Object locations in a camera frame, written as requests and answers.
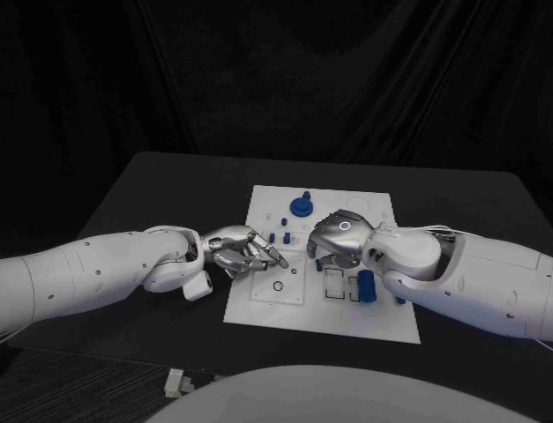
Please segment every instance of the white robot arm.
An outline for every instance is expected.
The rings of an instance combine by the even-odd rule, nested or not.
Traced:
[[[311,258],[317,246],[334,253],[324,263],[363,262],[389,291],[437,313],[496,334],[553,341],[553,257],[470,234],[375,228],[344,210],[317,224]]]
[[[272,260],[262,260],[262,251]],[[227,226],[204,237],[188,228],[157,226],[0,260],[0,335],[125,300],[139,285],[154,293],[183,288],[187,299],[197,300],[213,292],[210,262],[232,278],[275,263],[288,266],[249,226]]]

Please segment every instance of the blue knob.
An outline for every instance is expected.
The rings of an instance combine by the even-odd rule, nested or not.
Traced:
[[[313,214],[314,211],[314,205],[311,201],[311,193],[308,191],[304,192],[304,196],[300,198],[295,198],[292,200],[292,214],[298,218],[305,218]]]
[[[378,299],[375,272],[360,271],[357,274],[357,283],[359,283],[359,300],[362,302],[375,302]]]

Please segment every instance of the black backdrop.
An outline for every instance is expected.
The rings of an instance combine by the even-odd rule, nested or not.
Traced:
[[[0,1],[0,256],[145,150],[512,171],[553,222],[553,2]]]

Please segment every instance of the white board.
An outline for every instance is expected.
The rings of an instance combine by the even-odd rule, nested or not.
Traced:
[[[311,193],[314,213],[298,218],[290,206],[305,191]],[[378,301],[356,301],[357,273],[366,266],[349,270],[326,266],[318,271],[305,254],[314,225],[339,209],[362,214],[373,226],[380,221],[396,223],[389,194],[255,186],[246,224],[266,239],[275,234],[274,245],[291,266],[287,270],[275,266],[235,281],[225,322],[419,344],[412,304],[398,303],[379,277]],[[284,243],[285,233],[292,235],[290,244]],[[324,249],[317,250],[317,257],[327,254]]]

